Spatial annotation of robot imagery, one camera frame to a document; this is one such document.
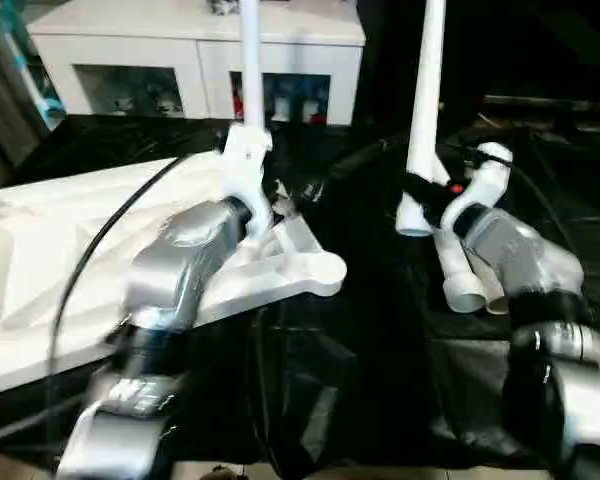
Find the white pvc pipe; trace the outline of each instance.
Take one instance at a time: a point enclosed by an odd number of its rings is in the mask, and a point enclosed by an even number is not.
[[[433,177],[438,127],[444,18],[445,0],[427,0],[406,168],[407,172],[429,181]],[[426,236],[432,232],[423,216],[422,206],[406,193],[398,206],[396,230],[409,236]]]
[[[244,124],[264,129],[264,94],[260,72],[260,0],[240,0],[242,22],[242,96]]]
[[[478,150],[507,163],[513,162],[511,151],[499,143],[483,143]],[[493,207],[507,191],[508,185],[509,167],[493,160],[486,161],[473,173],[473,179],[463,194],[447,206],[440,220],[440,228],[453,230],[455,221],[473,203]]]
[[[455,233],[436,230],[434,241],[444,274],[442,289],[449,308],[458,313],[475,312],[485,306],[485,292],[473,273]]]
[[[433,156],[433,181],[440,185],[446,185],[451,180],[447,169],[444,168],[442,162],[438,158],[438,155]]]
[[[465,253],[473,271],[482,282],[487,302],[487,312],[493,315],[504,315],[509,311],[509,305],[496,272],[475,253],[470,250],[465,250]]]

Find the black cloth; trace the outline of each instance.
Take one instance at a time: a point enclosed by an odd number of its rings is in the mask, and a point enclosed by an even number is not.
[[[73,117],[25,163],[17,182],[208,150],[226,127]],[[377,136],[331,127],[273,130],[267,176],[282,178],[294,192],[312,178],[327,177],[335,162]],[[600,329],[600,138],[469,131],[453,142],[493,138],[514,150],[514,161],[538,182],[573,232]],[[340,293],[300,295],[195,332],[189,360],[194,393],[181,419],[182,441],[170,452],[174,458],[264,459],[289,478],[351,464],[537,466],[532,452],[501,425],[508,318],[450,312],[431,240],[394,231],[405,150],[339,176],[319,202],[304,209],[323,247],[347,263]],[[452,174],[463,170],[455,149],[440,145],[438,153]],[[502,206],[562,243],[515,176]],[[59,400],[83,388],[93,368],[78,371],[83,383],[67,381]],[[57,376],[61,387],[71,374]],[[27,389],[32,401],[1,412],[0,427],[39,413],[39,382],[20,387],[18,394]],[[0,401],[9,395],[13,392],[1,393]],[[65,435],[77,409],[68,410],[61,419],[66,428],[59,429]],[[38,425],[11,433],[0,449],[20,445],[9,454],[35,460],[35,452],[22,445],[44,449],[42,432]]]

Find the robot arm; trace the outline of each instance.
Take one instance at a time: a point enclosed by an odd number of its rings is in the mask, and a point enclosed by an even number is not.
[[[447,213],[441,225],[494,269],[509,299],[506,427],[556,478],[600,478],[600,334],[586,325],[580,262],[500,209]]]
[[[92,382],[57,478],[146,479],[170,467],[157,453],[186,396],[188,332],[250,218],[235,198],[196,205],[169,218],[136,257],[116,358]]]

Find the white platform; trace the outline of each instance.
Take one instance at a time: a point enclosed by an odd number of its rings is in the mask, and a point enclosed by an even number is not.
[[[45,374],[50,321],[87,243],[159,160],[0,190],[0,391]],[[109,353],[133,258],[168,216],[224,197],[222,156],[196,155],[149,190],[105,237],[79,280],[59,338],[59,370]],[[346,265],[291,215],[257,244],[243,242],[214,276],[196,325],[301,292],[336,293]]]

